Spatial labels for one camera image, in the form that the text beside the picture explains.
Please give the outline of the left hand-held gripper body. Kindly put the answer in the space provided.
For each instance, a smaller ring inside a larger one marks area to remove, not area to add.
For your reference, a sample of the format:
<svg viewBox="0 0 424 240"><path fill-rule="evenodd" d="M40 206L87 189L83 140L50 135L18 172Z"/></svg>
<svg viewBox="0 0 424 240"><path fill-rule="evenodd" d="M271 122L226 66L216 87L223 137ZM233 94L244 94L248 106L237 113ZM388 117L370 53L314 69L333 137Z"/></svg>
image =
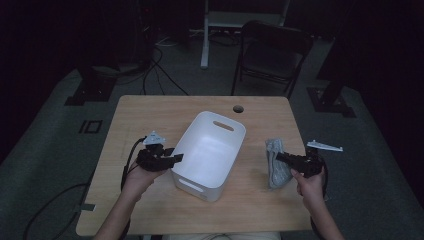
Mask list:
<svg viewBox="0 0 424 240"><path fill-rule="evenodd" d="M144 148L139 151L136 163L143 169L151 172L167 170L174 166L171 162L171 156L165 156L163 146L166 139L160 136L156 131L142 139Z"/></svg>

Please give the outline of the person's right hand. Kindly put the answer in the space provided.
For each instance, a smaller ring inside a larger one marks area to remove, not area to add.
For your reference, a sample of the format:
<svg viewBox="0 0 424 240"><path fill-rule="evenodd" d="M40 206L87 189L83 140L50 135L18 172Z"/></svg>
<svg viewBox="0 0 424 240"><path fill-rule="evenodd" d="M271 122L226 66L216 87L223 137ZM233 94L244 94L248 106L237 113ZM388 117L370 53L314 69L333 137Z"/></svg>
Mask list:
<svg viewBox="0 0 424 240"><path fill-rule="evenodd" d="M323 172L309 178L294 169L291 174L297 181L297 192L303 197L303 203L308 210L316 210L325 205L322 190Z"/></svg>

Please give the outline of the grey knitted cloth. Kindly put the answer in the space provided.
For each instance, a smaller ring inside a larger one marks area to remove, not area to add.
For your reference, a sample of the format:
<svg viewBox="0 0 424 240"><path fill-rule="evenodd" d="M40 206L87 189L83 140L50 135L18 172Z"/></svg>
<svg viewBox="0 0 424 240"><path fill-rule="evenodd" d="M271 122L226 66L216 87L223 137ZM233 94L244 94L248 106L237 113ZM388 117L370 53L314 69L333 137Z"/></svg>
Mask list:
<svg viewBox="0 0 424 240"><path fill-rule="evenodd" d="M279 138L267 139L265 147L268 163L268 186L270 189L282 188L292 179L288 165L277 159L277 155L284 152L283 142Z"/></svg>

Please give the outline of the black folding chair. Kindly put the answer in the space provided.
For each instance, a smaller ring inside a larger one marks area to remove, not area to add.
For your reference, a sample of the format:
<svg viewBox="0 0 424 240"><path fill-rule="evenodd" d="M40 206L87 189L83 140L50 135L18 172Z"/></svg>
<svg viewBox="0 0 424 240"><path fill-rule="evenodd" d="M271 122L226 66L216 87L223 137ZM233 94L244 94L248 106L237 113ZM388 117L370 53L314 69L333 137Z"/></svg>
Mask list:
<svg viewBox="0 0 424 240"><path fill-rule="evenodd" d="M241 28L231 94L248 75L284 85L289 99L312 47L313 37L307 32L259 20L247 22Z"/></svg>

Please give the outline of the white metal desk frame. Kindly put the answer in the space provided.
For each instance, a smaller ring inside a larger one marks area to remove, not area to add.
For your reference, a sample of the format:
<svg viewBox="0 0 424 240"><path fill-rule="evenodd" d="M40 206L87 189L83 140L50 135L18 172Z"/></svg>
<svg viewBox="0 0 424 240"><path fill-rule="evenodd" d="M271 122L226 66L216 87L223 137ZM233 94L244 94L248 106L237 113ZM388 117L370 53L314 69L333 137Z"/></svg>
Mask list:
<svg viewBox="0 0 424 240"><path fill-rule="evenodd" d="M241 28L250 20L260 20L267 23L283 26L291 0L283 0L282 10L278 14L272 13L243 13L224 12L209 9L209 0L204 0L203 17L203 47L200 59L200 68L207 69L209 65L209 33L210 27L218 28Z"/></svg>

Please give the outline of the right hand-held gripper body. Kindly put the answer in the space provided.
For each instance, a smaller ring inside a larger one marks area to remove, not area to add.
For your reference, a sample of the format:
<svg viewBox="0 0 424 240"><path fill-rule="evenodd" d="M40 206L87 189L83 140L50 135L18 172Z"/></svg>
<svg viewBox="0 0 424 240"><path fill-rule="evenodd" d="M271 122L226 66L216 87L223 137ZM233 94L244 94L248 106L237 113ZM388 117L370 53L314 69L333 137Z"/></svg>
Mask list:
<svg viewBox="0 0 424 240"><path fill-rule="evenodd" d="M324 159L318 154L319 150L342 152L343 148L324 144L316 140L309 141L306 155L296 156L293 168L306 178L319 174L325 165Z"/></svg>

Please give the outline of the black stand with base plate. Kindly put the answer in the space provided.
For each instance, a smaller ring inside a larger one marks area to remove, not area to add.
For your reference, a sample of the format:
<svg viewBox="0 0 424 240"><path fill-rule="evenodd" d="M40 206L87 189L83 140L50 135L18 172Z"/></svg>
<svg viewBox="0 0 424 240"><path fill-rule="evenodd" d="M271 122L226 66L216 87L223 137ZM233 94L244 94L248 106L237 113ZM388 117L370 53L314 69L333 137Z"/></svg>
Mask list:
<svg viewBox="0 0 424 240"><path fill-rule="evenodd" d="M318 76L325 77L329 83L326 88L308 87L307 91L316 112L340 113L346 118L356 115L341 95L348 82L349 63L343 47L343 27L340 28Z"/></svg>
<svg viewBox="0 0 424 240"><path fill-rule="evenodd" d="M86 102L108 102L116 78L100 76L91 66L78 66L81 82L65 106L83 106Z"/></svg>

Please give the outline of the person's left hand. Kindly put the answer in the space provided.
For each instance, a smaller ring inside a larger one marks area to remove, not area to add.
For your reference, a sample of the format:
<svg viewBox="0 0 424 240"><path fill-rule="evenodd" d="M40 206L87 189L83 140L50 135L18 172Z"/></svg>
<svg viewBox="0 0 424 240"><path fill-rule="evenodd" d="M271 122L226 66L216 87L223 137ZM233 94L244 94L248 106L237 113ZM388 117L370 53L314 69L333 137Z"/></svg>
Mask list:
<svg viewBox="0 0 424 240"><path fill-rule="evenodd" d="M163 175L165 170L151 172L133 163L127 173L122 194L127 199L138 201L142 194L154 183L155 179Z"/></svg>

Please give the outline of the white plastic bin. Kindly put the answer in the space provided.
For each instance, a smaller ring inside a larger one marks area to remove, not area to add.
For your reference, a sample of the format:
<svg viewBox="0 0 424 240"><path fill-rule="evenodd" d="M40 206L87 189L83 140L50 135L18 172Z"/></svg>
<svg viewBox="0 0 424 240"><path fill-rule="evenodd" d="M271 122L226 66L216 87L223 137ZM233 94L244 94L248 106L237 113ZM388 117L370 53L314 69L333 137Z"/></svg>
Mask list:
<svg viewBox="0 0 424 240"><path fill-rule="evenodd" d="M174 184L204 201L217 201L246 134L243 124L203 111L187 128L174 154L182 161L172 168Z"/></svg>

